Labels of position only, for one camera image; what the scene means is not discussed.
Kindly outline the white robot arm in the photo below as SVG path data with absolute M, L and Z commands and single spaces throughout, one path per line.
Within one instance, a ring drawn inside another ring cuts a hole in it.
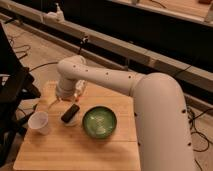
M 196 171 L 187 105 L 173 77 L 91 67 L 81 55 L 60 60 L 57 71 L 61 99 L 74 94 L 79 80 L 133 99 L 141 171 Z

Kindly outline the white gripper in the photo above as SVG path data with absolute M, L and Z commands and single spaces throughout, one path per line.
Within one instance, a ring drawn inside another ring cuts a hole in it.
M 61 88 L 59 85 L 57 85 L 56 89 L 55 89 L 55 94 L 56 94 L 57 98 L 48 105 L 47 109 L 50 109 L 52 106 L 54 106 L 55 104 L 60 102 L 60 99 L 62 99 L 62 100 L 71 99 L 73 97 L 74 93 L 75 93 L 74 87 L 72 87 L 70 90 L 65 90 L 65 89 Z

